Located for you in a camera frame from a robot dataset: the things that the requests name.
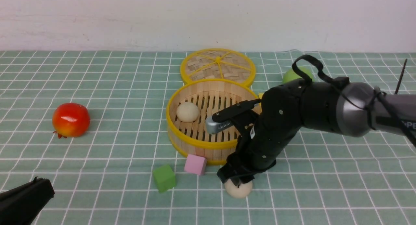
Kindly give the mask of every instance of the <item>black object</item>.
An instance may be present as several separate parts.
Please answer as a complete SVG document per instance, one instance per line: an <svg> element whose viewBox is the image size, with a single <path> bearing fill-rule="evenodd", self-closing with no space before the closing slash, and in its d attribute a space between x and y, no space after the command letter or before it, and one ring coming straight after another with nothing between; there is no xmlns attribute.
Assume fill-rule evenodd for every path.
<svg viewBox="0 0 416 225"><path fill-rule="evenodd" d="M0 193L0 225L30 225L54 195L49 179L37 177Z"/></svg>
<svg viewBox="0 0 416 225"><path fill-rule="evenodd" d="M322 82L313 82L297 67L301 59L318 69ZM276 157L302 127L351 137L382 130L406 136L416 147L416 95L387 95L367 83L351 83L348 77L331 78L310 55L297 58L292 68L301 78L272 87L261 100L218 111L205 121L210 134L230 126L240 133L235 152L217 172L222 183L231 179L238 186L275 166ZM260 115L252 111L259 102Z"/></svg>

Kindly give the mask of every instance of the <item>black strap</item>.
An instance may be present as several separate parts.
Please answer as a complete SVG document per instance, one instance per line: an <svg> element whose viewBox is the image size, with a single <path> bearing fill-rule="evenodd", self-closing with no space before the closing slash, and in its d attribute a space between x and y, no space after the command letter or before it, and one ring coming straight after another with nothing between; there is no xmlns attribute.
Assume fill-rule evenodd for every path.
<svg viewBox="0 0 416 225"><path fill-rule="evenodd" d="M329 77L328 75L326 75L324 73L324 65L314 56L305 54L302 55L300 57L298 57L292 64L292 69L293 71L300 77L302 77L306 84L311 84L312 83L312 78L309 77L305 72L301 71L297 65L296 62L299 62L301 59L309 62L310 64L312 64L313 66L315 66L318 69L318 77L325 81L326 83L329 83L331 85L333 85L334 87L336 87L338 90L342 90L346 85L349 84L349 78L348 77L337 77L335 79Z"/></svg>

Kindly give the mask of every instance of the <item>black cable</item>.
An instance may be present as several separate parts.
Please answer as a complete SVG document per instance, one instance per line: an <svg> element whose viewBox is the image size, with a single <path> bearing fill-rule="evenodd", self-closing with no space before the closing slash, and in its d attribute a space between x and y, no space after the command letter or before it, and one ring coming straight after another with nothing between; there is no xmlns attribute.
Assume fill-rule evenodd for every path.
<svg viewBox="0 0 416 225"><path fill-rule="evenodd" d="M400 88L400 85L401 85L401 80L403 79L404 68L406 68L406 64L407 64L407 59L405 59L404 64L403 64L403 68L401 69L400 78L398 79L397 86L396 86L396 91L394 92L394 94L398 93L398 89Z"/></svg>

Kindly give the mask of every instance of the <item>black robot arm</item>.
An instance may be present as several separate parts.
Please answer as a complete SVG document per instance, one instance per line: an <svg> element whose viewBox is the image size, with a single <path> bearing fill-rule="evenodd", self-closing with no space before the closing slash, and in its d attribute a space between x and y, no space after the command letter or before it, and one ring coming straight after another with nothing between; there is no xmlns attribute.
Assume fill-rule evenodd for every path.
<svg viewBox="0 0 416 225"><path fill-rule="evenodd" d="M297 67L301 59L318 69L322 82L313 82ZM230 126L240 132L235 152L217 172L221 182L231 179L238 186L275 166L276 157L302 127L352 137L383 130L407 136L416 146L416 95L387 95L367 83L351 83L348 77L333 79L309 55L297 58L292 68L301 78L272 87L261 100L240 102L206 120L210 134ZM252 111L259 102L260 115Z"/></svg>

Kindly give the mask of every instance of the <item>yellow rim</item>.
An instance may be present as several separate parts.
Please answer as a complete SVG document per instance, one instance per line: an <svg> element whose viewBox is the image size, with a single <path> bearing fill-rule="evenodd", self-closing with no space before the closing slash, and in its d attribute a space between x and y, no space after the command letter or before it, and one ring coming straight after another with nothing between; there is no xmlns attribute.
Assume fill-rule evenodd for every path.
<svg viewBox="0 0 416 225"><path fill-rule="evenodd" d="M188 157L188 153L184 152L183 150L181 150L173 141L171 135L168 133L169 139L172 142L172 146L178 151L178 153L180 155L182 155L183 157ZM227 161L226 160L207 160L207 165L224 165L226 164Z"/></svg>
<svg viewBox="0 0 416 225"><path fill-rule="evenodd" d="M226 83L232 83L235 84L237 86L240 86L242 88L244 88L245 90L247 90L249 93L251 93L251 95L254 96L255 99L258 99L258 96L250 89L248 89L247 87L241 86L241 84L236 83L234 81L231 80L225 80L225 79L203 79L203 80L197 80L197 81L193 81L192 83L186 84L183 87L181 87L180 89L178 89L171 97L171 99L168 102L168 106L166 107L166 121L168 123L168 127L172 130L172 132L175 134L175 136L177 136L179 139L187 142L190 145L196 146L198 148L204 148L204 149L210 149L210 150L220 150L220 149L228 149L228 148L233 148L235 147L235 145L237 144L237 140L233 139L230 141L224 141L224 142L207 142L207 141L202 141L202 140L198 140L198 139L193 139L183 133L181 133L174 125L174 123L172 122L172 119L169 115L169 110L172 104L172 100L175 96L178 95L178 93L185 89L188 86L191 86L193 84L196 83L204 83L204 82L214 82L214 81L223 81Z"/></svg>
<svg viewBox="0 0 416 225"><path fill-rule="evenodd" d="M245 59L248 62L248 64L250 65L250 68L244 68L244 67L241 67L241 66L240 66L240 68L246 69L246 70L250 71L250 75L248 76L248 78L243 83L238 83L238 84L239 85L242 85L242 86L245 86L245 87L250 87L251 84L253 84L254 78L255 78L255 74L256 74L256 66L254 65L253 61L251 61L251 59L249 59L247 56L245 56L244 54L242 54L240 52L236 52L236 51L228 50L228 49L223 49L223 48L204 49L204 50L199 50L199 51L193 52L190 55L188 55L182 61L182 63L181 63L181 69L180 69L180 71L181 71L181 77L182 77L182 80L183 80L183 82L185 84L189 84L189 83L194 82L193 80L190 79L189 75L186 74L186 64L187 64L188 60L190 58L192 58L193 56L199 55L200 53L203 53L203 52L206 52L206 51L213 51L213 50L225 51L225 52L227 52L225 55L227 55L229 53L233 53L233 54L236 54L236 55L240 56L241 58ZM215 62L215 59L213 59L213 60L214 60L214 62L209 63L209 64L207 64L205 66L208 66L208 65L211 65L211 64L216 63ZM223 79L224 76L223 76L223 74L221 72L221 69L220 69L220 74L221 74L221 79Z"/></svg>

